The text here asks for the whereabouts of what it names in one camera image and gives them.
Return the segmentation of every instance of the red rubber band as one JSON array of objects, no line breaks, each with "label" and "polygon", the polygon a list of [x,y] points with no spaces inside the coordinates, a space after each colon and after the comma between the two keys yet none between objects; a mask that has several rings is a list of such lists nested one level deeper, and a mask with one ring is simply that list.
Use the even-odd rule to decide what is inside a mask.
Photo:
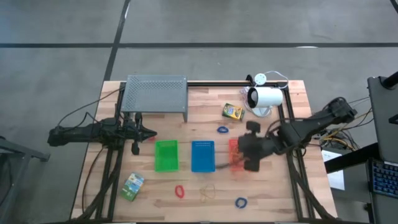
[{"label": "red rubber band", "polygon": [[184,188],[182,187],[182,185],[177,185],[175,186],[175,196],[179,197],[179,198],[184,198],[185,192],[184,192]]}]

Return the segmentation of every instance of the wooden table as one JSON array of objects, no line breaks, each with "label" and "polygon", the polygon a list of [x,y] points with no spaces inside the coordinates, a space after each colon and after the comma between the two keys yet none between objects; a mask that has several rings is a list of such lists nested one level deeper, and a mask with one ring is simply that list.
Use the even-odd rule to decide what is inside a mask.
[{"label": "wooden table", "polygon": [[[119,88],[120,82],[104,82],[101,97]],[[191,141],[212,140],[215,142],[216,164],[228,161],[228,140],[237,138],[246,131],[246,121],[261,123],[262,135],[268,125],[278,119],[277,108],[266,118],[257,118],[246,112],[243,122],[221,116],[225,103],[243,106],[241,87],[190,87],[188,91],[188,122],[183,122],[181,114],[144,114],[143,125],[158,132],[155,140],[177,139],[179,145],[180,171],[156,173],[154,171],[154,141],[140,143],[139,156],[131,154],[131,143],[124,148],[123,164],[118,191],[131,172],[144,176],[144,185],[133,202],[116,198],[114,221],[116,222],[270,222],[296,221],[296,212],[290,184],[286,156],[269,156],[261,161],[259,172],[231,172],[229,169],[214,173],[199,174],[191,172]],[[310,105],[301,80],[289,82],[294,115],[308,117]],[[115,93],[100,101],[96,119],[112,117]],[[228,134],[218,134],[221,126],[229,128]],[[87,173],[95,156],[101,149],[100,144],[91,143],[85,157],[80,184],[72,211],[72,218],[81,214],[81,193]],[[86,188],[85,206],[90,204],[100,189],[106,149],[101,153],[93,169]],[[304,157],[308,181],[312,192],[329,213],[336,216],[335,204],[331,195],[325,166],[318,147],[307,147]],[[176,185],[185,189],[185,197],[175,196]],[[206,185],[215,186],[215,198],[200,200],[200,189]],[[248,205],[238,209],[234,203],[238,197],[246,197]]]}]

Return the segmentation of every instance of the concrete floor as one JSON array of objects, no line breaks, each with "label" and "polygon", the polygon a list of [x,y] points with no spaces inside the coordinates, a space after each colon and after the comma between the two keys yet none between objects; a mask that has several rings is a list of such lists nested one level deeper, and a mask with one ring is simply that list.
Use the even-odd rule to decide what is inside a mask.
[{"label": "concrete floor", "polygon": [[[113,43],[123,4],[3,0],[0,43]],[[121,42],[385,43],[398,42],[396,24],[398,14],[388,0],[132,0]],[[98,99],[110,54],[111,48],[0,48],[0,135],[51,153],[47,163],[30,163],[13,223],[68,219],[86,144],[50,147],[48,131],[66,113]],[[396,55],[398,48],[385,47],[119,49],[110,80],[125,80],[129,74],[242,80],[277,70],[305,81],[317,111],[336,96],[367,96],[367,77],[396,72]],[[364,113],[369,103],[357,109]],[[95,105],[87,111],[94,113]],[[63,124],[78,123],[84,112]],[[360,146],[376,141],[371,124],[352,134]],[[335,195],[339,217],[367,221],[359,202],[342,199],[341,192]]]}]

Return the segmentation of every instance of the green box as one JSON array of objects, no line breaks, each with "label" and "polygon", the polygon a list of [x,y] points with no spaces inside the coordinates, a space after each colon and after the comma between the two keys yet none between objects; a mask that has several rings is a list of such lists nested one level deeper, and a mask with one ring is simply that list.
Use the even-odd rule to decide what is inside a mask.
[{"label": "green box", "polygon": [[132,173],[124,183],[123,189],[120,192],[122,197],[129,201],[133,201],[138,194],[139,189],[144,183],[144,178],[136,173]]},{"label": "green box", "polygon": [[173,172],[179,169],[178,141],[157,141],[155,143],[155,171]]}]

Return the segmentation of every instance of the rubber band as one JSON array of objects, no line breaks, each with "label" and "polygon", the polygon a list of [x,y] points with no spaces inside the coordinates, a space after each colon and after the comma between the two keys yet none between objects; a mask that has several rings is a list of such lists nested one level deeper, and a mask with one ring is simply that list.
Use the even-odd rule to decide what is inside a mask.
[{"label": "rubber band", "polygon": [[235,207],[236,208],[244,208],[248,205],[248,200],[246,198],[238,197],[235,201]]},{"label": "rubber band", "polygon": [[228,133],[229,129],[226,126],[220,126],[217,128],[218,133]]},{"label": "rubber band", "polygon": [[183,199],[184,195],[185,195],[184,187],[182,187],[182,185],[175,186],[175,196],[177,196],[178,198]]},{"label": "rubber band", "polygon": [[[213,189],[213,195],[208,195],[206,193],[206,190],[208,187],[211,187]],[[199,190],[200,193],[200,202],[205,203],[207,199],[214,199],[216,197],[216,187],[214,186],[214,184],[208,184],[205,187],[202,187]]]}]

